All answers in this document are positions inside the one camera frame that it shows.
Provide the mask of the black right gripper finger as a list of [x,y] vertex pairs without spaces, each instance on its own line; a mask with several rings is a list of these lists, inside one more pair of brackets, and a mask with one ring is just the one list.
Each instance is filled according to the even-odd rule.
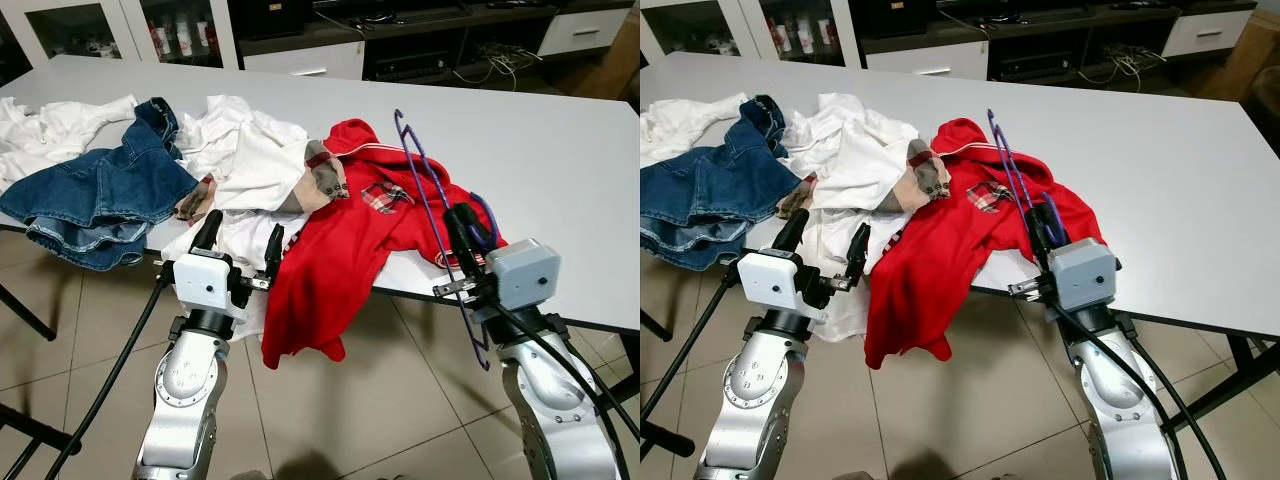
[[1028,237],[1036,264],[1048,273],[1050,253],[1062,246],[1062,223],[1052,200],[1033,202],[1028,209]]
[[468,204],[457,204],[445,211],[444,220],[451,238],[451,253],[460,270],[466,276],[481,276],[484,269],[476,260],[476,253],[483,253],[483,243],[475,211]]

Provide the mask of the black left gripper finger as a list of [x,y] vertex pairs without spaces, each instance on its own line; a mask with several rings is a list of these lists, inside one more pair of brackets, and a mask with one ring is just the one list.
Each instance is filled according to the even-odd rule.
[[797,209],[791,212],[787,221],[768,248],[771,256],[794,256],[796,247],[801,243],[804,228],[810,214],[806,209]]
[[265,269],[262,270],[262,278],[268,282],[274,282],[283,257],[283,243],[284,243],[284,227],[282,224],[275,224],[268,241],[268,248],[264,255]]
[[846,252],[847,266],[845,279],[847,283],[859,283],[867,264],[867,248],[869,242],[869,225],[863,223],[854,233]]
[[188,250],[189,253],[214,253],[214,247],[216,246],[218,230],[221,225],[224,215],[221,210],[211,210],[204,219],[204,224],[196,233],[192,244]]

